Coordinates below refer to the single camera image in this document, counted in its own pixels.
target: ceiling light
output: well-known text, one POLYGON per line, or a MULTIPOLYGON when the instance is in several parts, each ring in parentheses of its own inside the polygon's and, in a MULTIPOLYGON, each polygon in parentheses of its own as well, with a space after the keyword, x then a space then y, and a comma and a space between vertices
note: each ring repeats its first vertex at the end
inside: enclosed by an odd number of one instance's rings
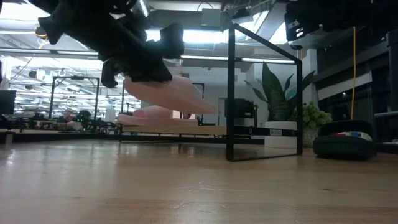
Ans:
POLYGON ((51 54, 49 50, 35 50, 35 49, 12 49, 12 48, 0 48, 0 52, 5 53, 25 53, 25 54, 51 54))
POLYGON ((278 59, 262 59, 262 58, 242 58, 242 62, 252 63, 280 63, 280 64, 294 64, 292 60, 278 60, 278 59))
MULTIPOLYGON (((160 40, 160 30, 147 30, 147 40, 160 40)), ((204 30, 185 30, 183 41, 186 43, 209 43, 217 44, 226 42, 228 38, 224 37, 220 31, 204 31, 204 30)))
POLYGON ((144 14, 145 17, 149 15, 148 8, 145 5, 144 0, 139 0, 139 7, 141 8, 142 13, 144 14))
POLYGON ((194 60, 220 60, 228 61, 228 57, 212 57, 212 56, 194 56, 194 55, 181 55, 182 59, 194 59, 194 60))
POLYGON ((273 44, 286 44, 286 26, 285 23, 282 23, 279 28, 275 31, 274 35, 272 35, 269 42, 273 44))
POLYGON ((98 56, 98 52, 79 52, 79 51, 69 51, 69 50, 58 50, 58 54, 67 55, 84 55, 84 56, 98 56))
POLYGON ((150 6, 156 10, 178 10, 178 11, 202 11, 202 9, 221 9, 220 2, 180 2, 180 1, 162 1, 151 0, 150 6))
MULTIPOLYGON (((217 61, 228 61, 228 57, 214 57, 214 56, 194 56, 194 55, 181 55, 182 59, 190 60, 217 60, 217 61)), ((293 65, 295 62, 292 60, 283 59, 269 59, 269 58, 237 58, 237 62, 249 62, 249 63, 278 63, 293 65)))
MULTIPOLYGON (((17 91, 17 95, 22 95, 22 96, 47 96, 50 97, 51 93, 34 93, 34 92, 21 92, 17 91)), ((64 93, 54 93, 54 97, 64 97, 64 96, 72 96, 71 93, 64 94, 64 93)), ((82 98, 82 99, 89 99, 89 100, 94 100, 96 98, 96 95, 91 95, 91 94, 73 94, 73 97, 75 98, 82 98)), ((121 99, 122 95, 110 95, 110 98, 115 98, 115 99, 121 99)), ((99 95, 98 96, 99 100, 105 100, 104 95, 99 95)), ((125 100, 137 100, 136 97, 134 96, 124 96, 125 100)))
POLYGON ((33 31, 11 31, 11 30, 0 30, 0 34, 10 34, 10 35, 26 35, 35 34, 33 31))

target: wooden board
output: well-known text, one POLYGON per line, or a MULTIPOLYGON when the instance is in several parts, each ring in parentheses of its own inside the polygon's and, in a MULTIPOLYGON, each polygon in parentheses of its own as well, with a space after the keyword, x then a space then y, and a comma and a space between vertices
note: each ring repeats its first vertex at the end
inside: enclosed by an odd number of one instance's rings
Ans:
MULTIPOLYGON (((0 132, 5 132, 6 129, 0 129, 0 132)), ((57 134, 60 130, 36 130, 36 129, 23 129, 22 133, 19 132, 19 129, 12 129, 12 132, 16 134, 57 134)))
POLYGON ((143 127, 124 126, 123 132, 162 133, 162 134, 205 134, 225 135, 225 126, 195 126, 195 127, 143 127))

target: wooden table surface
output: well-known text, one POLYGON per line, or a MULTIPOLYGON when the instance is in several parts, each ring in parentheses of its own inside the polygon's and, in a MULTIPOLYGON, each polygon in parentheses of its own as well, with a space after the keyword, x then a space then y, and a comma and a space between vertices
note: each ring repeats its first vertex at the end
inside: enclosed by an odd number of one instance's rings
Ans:
POLYGON ((387 154, 232 163, 215 144, 0 146, 1 224, 398 223, 397 189, 387 154))

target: pink object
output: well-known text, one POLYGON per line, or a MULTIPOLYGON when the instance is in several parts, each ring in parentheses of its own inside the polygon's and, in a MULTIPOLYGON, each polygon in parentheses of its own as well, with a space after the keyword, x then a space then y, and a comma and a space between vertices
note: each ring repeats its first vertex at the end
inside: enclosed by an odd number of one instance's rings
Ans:
POLYGON ((136 118, 170 119, 172 118, 172 112, 172 110, 161 106, 148 106, 146 108, 135 110, 132 115, 136 118))
POLYGON ((166 83, 133 83, 127 78, 124 84, 131 95, 154 105, 191 114, 216 113, 215 105, 195 96, 195 87, 189 78, 175 76, 166 83))
POLYGON ((131 126, 198 126, 197 120, 172 118, 172 110, 161 106, 135 110, 132 116, 120 114, 118 123, 131 126))
POLYGON ((197 120, 190 119, 176 119, 176 118, 137 118, 134 116, 128 116, 120 114, 118 116, 118 123, 130 126, 149 126, 149 127, 159 127, 159 126, 198 126, 197 120))

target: cable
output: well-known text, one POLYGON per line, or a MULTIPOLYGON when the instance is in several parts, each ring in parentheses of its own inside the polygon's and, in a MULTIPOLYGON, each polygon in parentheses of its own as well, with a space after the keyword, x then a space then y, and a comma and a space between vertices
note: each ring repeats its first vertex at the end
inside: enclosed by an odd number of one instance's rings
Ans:
MULTIPOLYGON (((45 40, 42 41, 42 43, 39 46, 39 49, 43 48, 44 45, 48 44, 48 42, 46 42, 47 38, 45 40)), ((7 85, 8 83, 10 83, 11 81, 15 80, 16 78, 19 77, 19 75, 22 74, 22 72, 25 70, 25 68, 28 66, 28 64, 30 64, 30 62, 33 60, 33 58, 36 56, 36 54, 33 54, 32 58, 23 66, 23 68, 21 70, 19 70, 18 73, 16 73, 12 78, 10 78, 10 80, 8 80, 7 82, 3 83, 2 86, 7 85)))
POLYGON ((197 11, 199 11, 199 8, 200 8, 200 6, 201 6, 203 3, 207 3, 212 9, 214 9, 214 7, 213 7, 208 1, 202 1, 202 2, 199 4, 199 6, 198 6, 197 11))
POLYGON ((356 27, 354 27, 354 85, 353 98, 351 99, 351 120, 354 120, 354 100, 355 100, 355 81, 356 81, 356 27))
POLYGON ((46 39, 41 39, 41 38, 37 38, 37 43, 39 44, 39 46, 41 46, 41 45, 46 45, 46 44, 49 44, 50 42, 47 40, 47 38, 46 39))

